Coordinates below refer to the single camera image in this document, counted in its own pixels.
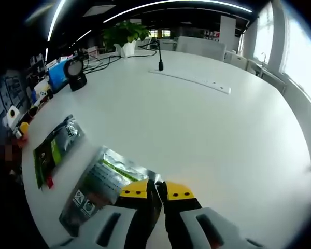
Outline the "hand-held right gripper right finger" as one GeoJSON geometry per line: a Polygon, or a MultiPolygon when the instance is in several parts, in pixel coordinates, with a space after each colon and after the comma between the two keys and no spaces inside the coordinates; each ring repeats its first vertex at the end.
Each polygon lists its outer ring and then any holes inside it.
{"type": "Polygon", "coordinates": [[[202,207],[183,184],[162,184],[165,228],[172,248],[264,248],[243,238],[239,228],[209,207],[202,207]]]}

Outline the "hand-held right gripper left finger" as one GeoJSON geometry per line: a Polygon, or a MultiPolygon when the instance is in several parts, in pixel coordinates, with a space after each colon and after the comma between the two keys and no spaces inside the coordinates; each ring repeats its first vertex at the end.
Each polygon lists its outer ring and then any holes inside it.
{"type": "Polygon", "coordinates": [[[77,237],[55,248],[145,248],[162,208],[155,181],[125,186],[116,203],[97,211],[77,237]]]}

